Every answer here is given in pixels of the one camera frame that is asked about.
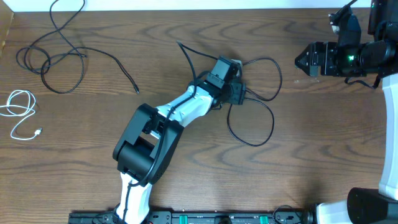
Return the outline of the black cable barrel plug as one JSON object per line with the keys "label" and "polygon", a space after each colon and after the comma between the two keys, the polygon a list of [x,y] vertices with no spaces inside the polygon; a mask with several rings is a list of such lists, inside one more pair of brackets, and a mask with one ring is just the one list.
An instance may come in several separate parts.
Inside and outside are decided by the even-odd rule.
{"label": "black cable barrel plug", "polygon": [[[128,78],[128,80],[131,82],[131,85],[134,89],[134,91],[136,92],[136,94],[140,93],[139,87],[137,85],[137,83],[134,81],[133,77],[129,74],[129,72],[125,69],[124,65],[121,63],[121,61],[116,58],[114,55],[111,55],[105,51],[99,50],[99,49],[94,49],[91,47],[74,47],[71,50],[69,50],[66,53],[63,54],[57,54],[54,56],[50,56],[47,58],[47,60],[42,64],[41,68],[40,68],[40,79],[42,81],[42,83],[44,84],[44,86],[59,95],[64,95],[64,94],[68,94],[71,93],[72,91],[74,91],[79,85],[80,83],[83,81],[83,78],[85,76],[85,64],[84,64],[84,60],[83,58],[87,57],[87,55],[83,54],[80,52],[80,49],[84,49],[84,50],[90,50],[90,51],[94,51],[103,55],[106,55],[108,57],[110,57],[111,59],[113,59],[116,64],[119,66],[120,70],[122,71],[122,73]],[[59,63],[61,60],[63,60],[65,57],[70,56],[70,55],[75,55],[77,57],[79,57],[81,59],[81,74],[80,77],[77,81],[77,83],[75,84],[74,87],[72,87],[71,89],[67,90],[67,91],[58,91],[54,88],[52,88],[46,81],[45,79],[45,74],[47,73],[45,70],[46,69],[50,69],[50,67],[52,67],[53,65],[56,65],[57,63]]]}

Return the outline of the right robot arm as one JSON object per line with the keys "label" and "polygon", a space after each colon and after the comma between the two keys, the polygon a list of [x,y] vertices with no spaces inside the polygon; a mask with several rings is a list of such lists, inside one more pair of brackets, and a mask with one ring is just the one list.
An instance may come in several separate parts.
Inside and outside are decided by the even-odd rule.
{"label": "right robot arm", "polygon": [[368,106],[384,110],[386,143],[378,187],[353,187],[346,199],[308,208],[302,223],[397,223],[397,1],[371,1],[367,33],[348,2],[328,19],[335,42],[312,42],[298,55],[295,66],[310,77],[343,78],[345,84],[381,88],[383,100]]}

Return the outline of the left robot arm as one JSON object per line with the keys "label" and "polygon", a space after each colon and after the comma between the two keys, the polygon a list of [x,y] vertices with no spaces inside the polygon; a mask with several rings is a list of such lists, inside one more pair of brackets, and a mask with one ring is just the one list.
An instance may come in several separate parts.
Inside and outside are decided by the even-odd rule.
{"label": "left robot arm", "polygon": [[145,220],[152,186],[169,166],[186,126],[223,103],[242,104],[242,68],[239,60],[219,57],[211,71],[195,77],[170,103],[137,108],[113,151],[123,185],[115,223]]}

